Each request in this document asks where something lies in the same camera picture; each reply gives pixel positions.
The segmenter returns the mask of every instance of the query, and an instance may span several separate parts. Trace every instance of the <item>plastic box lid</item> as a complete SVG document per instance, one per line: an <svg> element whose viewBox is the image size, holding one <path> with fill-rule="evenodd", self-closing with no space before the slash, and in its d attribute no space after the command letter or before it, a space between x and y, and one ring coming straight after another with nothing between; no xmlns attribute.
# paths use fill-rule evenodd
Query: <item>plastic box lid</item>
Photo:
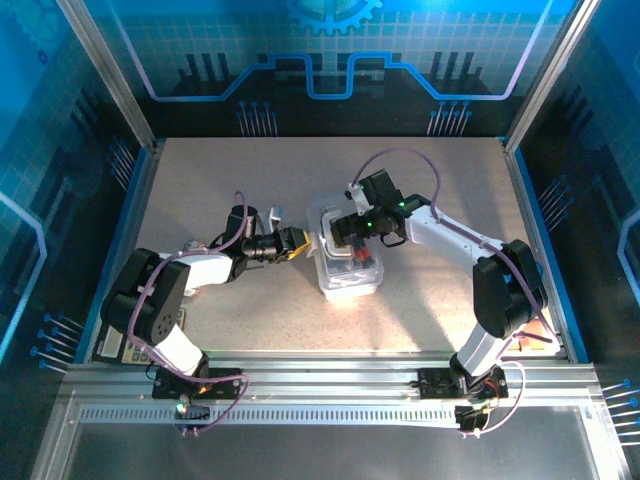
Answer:
<svg viewBox="0 0 640 480"><path fill-rule="evenodd" d="M355 211L355 204L340 193L316 197L307 209L312 243L309 255L315 257L318 282L327 300L369 295L382 283L384 267L374 239L366 239L356 248L339 248L331 238L331 222Z"/></svg>

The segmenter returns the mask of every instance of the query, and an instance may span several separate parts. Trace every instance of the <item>blue wall panel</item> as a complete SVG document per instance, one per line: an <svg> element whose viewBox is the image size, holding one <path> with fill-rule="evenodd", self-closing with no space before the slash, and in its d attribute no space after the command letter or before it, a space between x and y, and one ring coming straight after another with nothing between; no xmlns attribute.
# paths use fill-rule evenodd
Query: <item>blue wall panel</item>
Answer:
<svg viewBox="0 0 640 480"><path fill-rule="evenodd" d="M506 133L573 1L88 5L156 136L456 136Z"/></svg>
<svg viewBox="0 0 640 480"><path fill-rule="evenodd" d="M0 2L0 64L0 477L20 479L139 147L55 2Z"/></svg>

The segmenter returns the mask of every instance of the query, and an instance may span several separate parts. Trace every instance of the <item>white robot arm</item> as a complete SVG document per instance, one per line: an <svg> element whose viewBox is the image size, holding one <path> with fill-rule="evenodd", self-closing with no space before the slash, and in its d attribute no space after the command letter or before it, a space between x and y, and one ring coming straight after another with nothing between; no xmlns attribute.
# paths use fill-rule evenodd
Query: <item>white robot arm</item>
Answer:
<svg viewBox="0 0 640 480"><path fill-rule="evenodd" d="M183 296L204 285L236 280L246 270L249 261L281 263L291 260L310 243L308 234L301 229L276 228L281 209L271 209L266 217L267 228L255 208L248 207L247 211L242 234L222 252L210 254L206 247L195 246L188 249L190 256L169 262L156 278L137 317L134 335L151 346L165 364L183 375L207 378L209 363L207 355L176 324ZM227 218L225 232L218 239L223 243L229 242L242 227L242 221L243 206L237 205ZM257 233L256 226L260 226L261 233ZM216 247L218 239L209 248ZM193 252L199 249L202 255ZM151 272L167 257L169 254L135 250L102 304L102 320L127 334L142 287Z"/></svg>
<svg viewBox="0 0 640 480"><path fill-rule="evenodd" d="M513 335L546 305L541 273L530 248L519 240L505 243L481 235L444 215L419 195L405 198L384 170L349 185L345 193L355 202L357 213L332 223L327 237L336 248L372 236L380 236L386 246L410 240L433 249L472 278L478 324L451 359L453 381L460 396L466 395L479 378L495 370ZM384 239L392 233L401 241L388 245ZM524 278L538 309L515 281L503 257Z"/></svg>

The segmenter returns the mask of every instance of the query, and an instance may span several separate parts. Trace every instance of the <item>speckled tabletop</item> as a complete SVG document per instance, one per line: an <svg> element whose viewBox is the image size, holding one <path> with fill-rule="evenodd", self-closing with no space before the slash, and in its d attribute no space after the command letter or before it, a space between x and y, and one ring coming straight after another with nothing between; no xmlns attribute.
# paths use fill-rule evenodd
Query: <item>speckled tabletop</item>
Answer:
<svg viewBox="0 0 640 480"><path fill-rule="evenodd" d="M138 246L173 252L190 239L209 243L237 189L259 211L283 206L283 225L306 228L314 196L344 191L369 156L394 146L438 165L445 213L485 235L527 241L497 139L197 138L166 142ZM387 155L366 172L379 168L405 196L433 193L434 177L417 157ZM470 278L424 247L381 250L384 280L373 295L327 302L313 259L300 255L201 289L183 303L185 331L211 350L459 349L475 325Z"/></svg>

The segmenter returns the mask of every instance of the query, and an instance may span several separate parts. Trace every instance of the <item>purple cable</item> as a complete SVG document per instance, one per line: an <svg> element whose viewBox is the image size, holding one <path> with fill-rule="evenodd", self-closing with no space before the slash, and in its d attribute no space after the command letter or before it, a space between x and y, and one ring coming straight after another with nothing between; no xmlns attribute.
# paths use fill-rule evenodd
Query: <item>purple cable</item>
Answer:
<svg viewBox="0 0 640 480"><path fill-rule="evenodd" d="M498 352L498 355L496 355L496 359L499 359L502 357L502 355L504 355L504 353L509 349L509 347L511 346L511 344L516 338L532 338L534 340L538 340L539 342L543 342L543 343L549 343L549 344L553 343L553 340L547 337L543 337L542 335L536 335L535 333L527 333L527 332L517 332L511 335L511 337L509 338L509 341L504 344L502 349L500 349L500 351Z"/></svg>
<svg viewBox="0 0 640 480"><path fill-rule="evenodd" d="M440 194L440 183L441 183L441 181L440 181L440 172L438 171L438 168L434 165L434 163L424 153L422 153L419 150L416 150L414 148L410 148L410 147L394 147L394 148L388 148L386 150L378 152L375 155L373 155L372 157L370 157L366 162L364 162L362 167L360 167L360 170L358 170L358 173L356 173L356 176L353 179L353 182L351 182L351 186L355 187L356 183L358 182L358 179L360 178L360 175L362 175L362 172L364 171L364 169L367 168L367 166L372 161L374 161L376 158L378 158L378 157L380 157L380 156L382 156L382 155L384 155L386 153L397 152L397 151L404 151L404 152L413 153L413 154L419 156L420 158L422 158L425 162L427 162L429 164L429 166L431 167L431 170L433 171L433 173L434 173L434 175L436 177L436 189L435 189L435 192L433 193L433 196L431 197L431 206L430 206L431 215L433 215L433 218L435 218L438 222L442 223L449 230L452 230L455 233L457 233L458 235L462 235L466 239L471 240L473 243L478 244L481 248L486 248L491 253L495 254L500 260L502 260L505 263L505 265L507 265L509 270L511 270L511 273L513 273L513 276L515 277L517 282L520 284L520 287L522 288L522 291L524 292L525 296L527 297L527 300L529 301L529 303L531 304L531 307L533 308L534 312L536 313L536 315L540 319L540 322L542 323L543 328L546 330L546 332L549 335L551 335L552 338L555 338L555 332L553 331L553 329L549 325L549 322L547 321L546 317L542 313L542 309L540 308L540 305L538 305L538 302L534 298L533 292L529 288L529 285L527 285L527 282L525 281L525 279L522 276L522 274L518 271L518 268L509 259L509 257L507 257L504 253L502 253L500 250L495 248L493 245L488 244L488 243L484 243L481 238L476 237L474 234L467 232L466 230L464 230L464 229L458 227L457 225L447 221L445 218L441 218L438 215L438 212L436 210L436 200L438 199L438 195ZM512 335L510 340L509 340L509 342L507 342L507 344L504 346L504 348L498 354L497 359L499 359L504 354L504 352L507 350L507 348L511 344L511 341L513 341L514 338L515 337ZM549 341L550 343L553 343L553 340L549 340L549 339L545 339L545 340Z"/></svg>
<svg viewBox="0 0 640 480"><path fill-rule="evenodd" d="M149 355L149 358L151 360L156 362L158 365L162 365L164 368L169 370L171 373L173 373L177 377L180 377L180 378L182 378L184 380L187 380L187 381L193 382L193 383L206 383L206 384L223 383L223 382L230 382L230 381L234 381L234 380L244 380L244 382L245 382L244 388L242 389L242 391L240 392L238 397L231 403L229 408L227 410L225 410L211 424L209 424L206 427L203 427L203 428L201 428L199 430L194 429L194 434L197 433L197 432L205 432L205 431L213 428L215 425L220 423L220 421L222 421L229 414L229 412L231 412L231 410L240 402L240 400L242 399L242 397L246 393L247 389L249 388L249 383L250 383L249 382L249 377L247 377L246 375L230 375L228 377L218 377L218 378L196 378L196 377L192 377L190 375L186 375L183 372L181 372L180 370L178 370L175 367L173 367L173 365L170 365L168 362L166 362L166 360L164 358L162 358L160 355L158 355L150 345L147 345L144 341L142 341L141 339L136 337L133 332L134 332L134 329L135 329L136 321L138 320L138 316L140 315L140 311L142 310L142 306L144 305L144 301L149 296L149 293L151 292L151 288L153 287L153 284L155 283L156 279L158 278L158 275L160 274L162 269L165 266L167 266L167 264L169 264L170 262L173 262L174 260L182 258L182 257L190 257L192 255L211 255L213 253L217 253L217 252L219 252L221 250L224 250L228 246L232 245L240 237L240 235L242 235L242 232L244 231L245 224L247 223L247 216L248 216L249 211L248 211L247 201L244 198L244 194L242 192L238 191L238 192L235 193L236 201L238 201L238 197L242 201L242 206L243 206L242 223L240 224L240 227L238 228L238 231L234 234L234 236L228 242L223 243L222 245L220 245L218 247L211 248L211 249L203 248L202 250L194 250L194 251L189 251L189 252L183 252L183 251L176 252L173 255L170 255L169 257L165 258L162 262L160 262L160 264L151 273L151 276L147 280L147 283L145 284L142 292L140 293L140 296L138 297L138 301L136 303L136 306L134 307L133 312L131 313L131 319L129 320L129 327L127 329L127 338L129 339L129 341L132 344L134 344L137 347L140 347L140 349L142 349L142 351L147 352L148 355Z"/></svg>

